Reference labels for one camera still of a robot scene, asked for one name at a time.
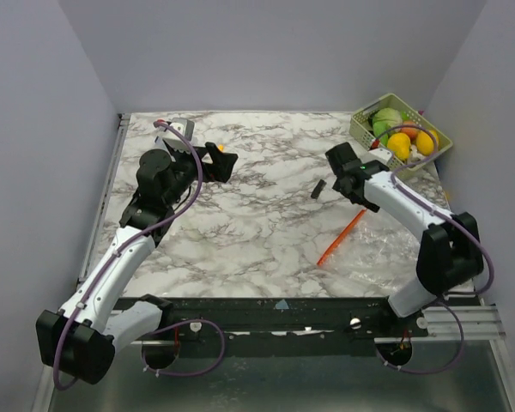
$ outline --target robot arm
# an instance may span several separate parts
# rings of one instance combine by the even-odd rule
[[[169,125],[191,141],[191,121],[176,118]],[[222,153],[213,143],[194,149],[201,161],[204,182],[229,180],[238,159],[236,154]],[[207,155],[212,163],[202,161]],[[111,312],[128,281],[162,241],[170,225],[139,237],[121,253],[118,247],[173,215],[173,205],[197,178],[197,166],[187,148],[179,145],[170,130],[160,126],[154,148],[141,157],[139,166],[136,192],[105,255],[57,313],[43,311],[36,323],[42,361],[52,366],[59,337],[67,321],[72,320],[61,351],[60,370],[90,384],[103,378],[118,351],[167,322],[170,303],[150,295],[117,316],[111,317]],[[116,258],[100,274],[112,256]],[[99,281],[82,303],[81,297],[88,293],[97,276]]]
[[[388,299],[391,310],[399,318],[419,311],[450,289],[482,273],[481,251],[431,211],[450,216],[478,240],[476,220],[469,213],[454,215],[405,186],[423,206],[411,201],[393,184],[392,172],[386,165],[378,160],[363,163],[349,143],[335,146],[326,152],[326,158],[336,175],[335,191],[373,212],[383,208],[420,242],[417,277]],[[404,183],[397,180],[397,185]]]

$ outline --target green basket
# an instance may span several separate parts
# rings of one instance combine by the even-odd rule
[[[393,109],[398,110],[399,112],[405,112],[410,120],[418,124],[419,126],[425,127],[426,129],[433,129],[437,131],[439,134],[439,150],[434,156],[431,158],[430,163],[441,156],[446,150],[453,146],[452,140],[450,140],[446,135],[437,129],[435,126],[430,124],[424,117],[422,117],[416,110],[407,105],[404,101],[402,101],[398,96],[393,93],[388,93],[372,104],[366,106],[363,109],[358,110],[351,116],[351,125],[349,127],[349,134],[354,137],[354,139],[360,143],[360,145],[366,150],[370,149],[372,143],[376,140],[373,134],[368,131],[368,129],[363,126],[363,124],[368,123],[368,118],[372,116],[375,112],[380,109],[384,109],[386,107],[391,107]],[[412,174],[416,173],[422,167],[424,167],[427,163],[422,163],[419,166],[409,167],[408,169],[401,172],[399,175],[401,178],[409,177]],[[400,161],[395,155],[391,157],[391,160],[387,163],[387,166],[393,170],[397,167],[403,165],[404,163]]]

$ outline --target screw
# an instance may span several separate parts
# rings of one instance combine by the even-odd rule
[[[352,318],[349,321],[349,326],[351,327],[351,329],[357,330],[357,329],[361,328],[362,322],[361,322],[361,320],[359,318]]]
[[[427,329],[427,320],[424,317],[416,319],[415,324],[417,324],[420,329]]]
[[[200,322],[192,322],[191,324],[189,324],[189,328],[197,333],[198,331],[200,331],[202,328],[203,328],[203,324],[201,324]]]

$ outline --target gray wall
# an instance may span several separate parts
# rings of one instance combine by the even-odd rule
[[[423,108],[484,0],[60,0],[121,111]]]
[[[0,411],[31,408],[34,322],[74,290],[115,113],[56,0],[0,0]]]
[[[493,256],[491,297],[515,364],[515,0],[488,1],[427,115],[455,142],[441,177],[452,206],[476,215]]]

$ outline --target white marble surface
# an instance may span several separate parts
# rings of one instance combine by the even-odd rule
[[[360,207],[330,189],[324,157],[347,141],[347,113],[143,113],[130,128],[106,211],[98,257],[110,245],[136,189],[139,157],[152,148],[153,121],[187,117],[200,143],[239,155],[226,185],[206,184],[157,251],[135,273],[124,296],[299,297],[383,296],[415,276],[418,245],[390,216],[368,212],[338,253],[316,265]],[[362,152],[357,143],[354,148]],[[446,206],[437,178],[421,172],[410,185]]]

